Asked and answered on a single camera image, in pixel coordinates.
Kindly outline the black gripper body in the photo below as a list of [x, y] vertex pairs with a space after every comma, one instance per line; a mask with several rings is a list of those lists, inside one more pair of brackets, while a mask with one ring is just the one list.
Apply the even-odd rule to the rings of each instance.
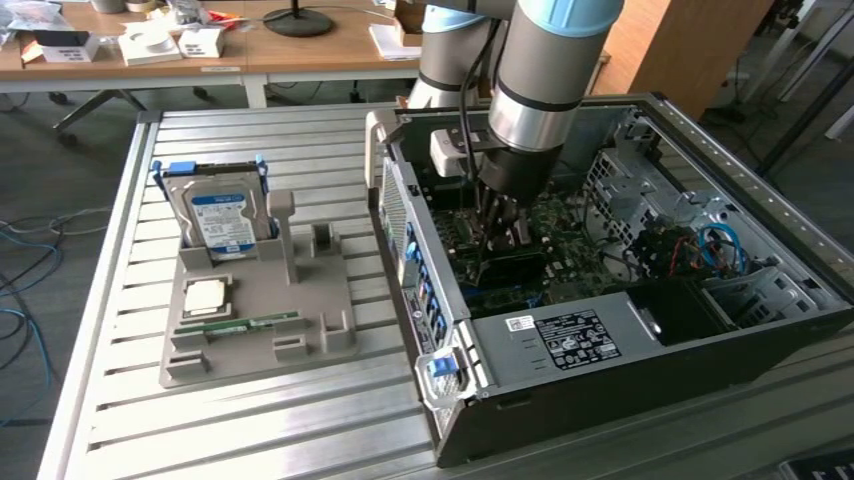
[[554, 166], [554, 149], [542, 152], [496, 149], [486, 152], [480, 180], [520, 204], [532, 204], [546, 188]]

